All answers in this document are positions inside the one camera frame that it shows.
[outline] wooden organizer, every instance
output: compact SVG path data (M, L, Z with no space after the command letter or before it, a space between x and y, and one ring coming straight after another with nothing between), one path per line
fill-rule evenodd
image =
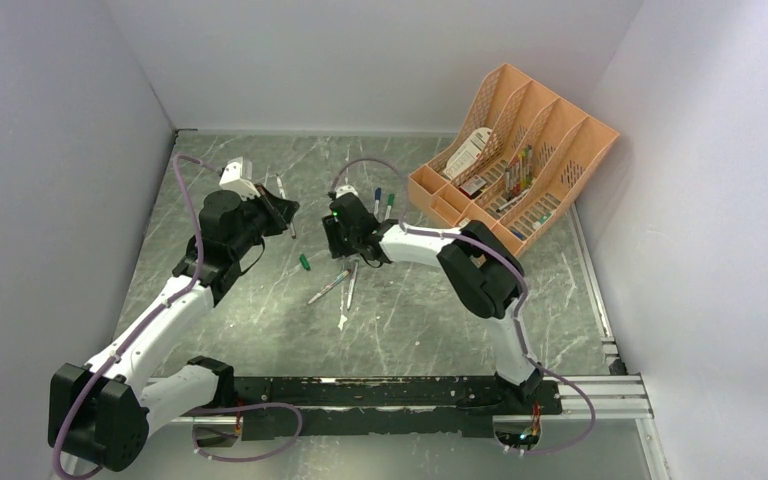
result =
M440 172L479 127L493 129L478 162L451 181ZM515 255L522 254L581 193L619 134L572 103L505 64L488 74L452 144L408 180L408 197L440 226L480 220ZM534 149L531 189L512 207L503 203L505 164ZM478 175L487 185L475 200L459 187ZM540 223L549 214L548 220ZM512 233L516 232L524 240Z

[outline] marble tabletop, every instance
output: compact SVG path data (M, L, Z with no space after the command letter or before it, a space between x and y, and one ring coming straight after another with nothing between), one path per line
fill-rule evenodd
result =
M494 357L481 320L458 301L441 270L414 264L372 269L361 263L351 309L347 284L307 305L343 268L328 253L321 217L326 192L348 160L375 156L405 173L445 148L450 137L325 137L213 135L182 132L175 151L223 165L243 156L254 180L277 192L280 174L289 198L301 203L298 239L267 238L262 259L211 314L200 319L156 372L168 376L190 358L207 355L234 366L237 375L375 376L492 374ZM197 208L218 189L214 174L182 167ZM404 186L386 168L355 166L348 172L365 202L381 187L405 208ZM594 315L587 278L569 214L520 260L531 293L524 321L533 348L549 368L570 375L607 374L603 333ZM429 225L418 210L408 221ZM192 235L174 173L168 168L146 229L117 334L160 292ZM244 267L258 254L255 247ZM305 271L299 255L309 259Z

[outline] white wall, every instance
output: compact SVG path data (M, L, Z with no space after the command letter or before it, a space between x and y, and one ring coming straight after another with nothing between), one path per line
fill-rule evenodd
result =
M624 137L582 222L673 474L768 478L768 1L646 0L589 103Z
M107 0L179 128L451 132L512 63L582 101L642 0Z
M47 478L49 380L109 341L170 139L103 3L0 0L0 478Z

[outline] desk organizer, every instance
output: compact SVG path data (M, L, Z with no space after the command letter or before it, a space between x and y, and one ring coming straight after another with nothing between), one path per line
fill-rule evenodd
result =
M440 172L479 127L492 134L478 161L452 180ZM432 221L453 227L480 220L516 255L560 218L581 193L619 134L511 65L488 74L452 144L411 173L408 196ZM533 148L531 189L501 214L505 165ZM460 186L478 175L487 184L474 200Z

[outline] blue marker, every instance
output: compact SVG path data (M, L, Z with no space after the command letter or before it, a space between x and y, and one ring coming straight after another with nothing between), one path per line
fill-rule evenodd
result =
M375 203L372 205L372 214L378 219L378 204L381 203L381 187L375 189Z

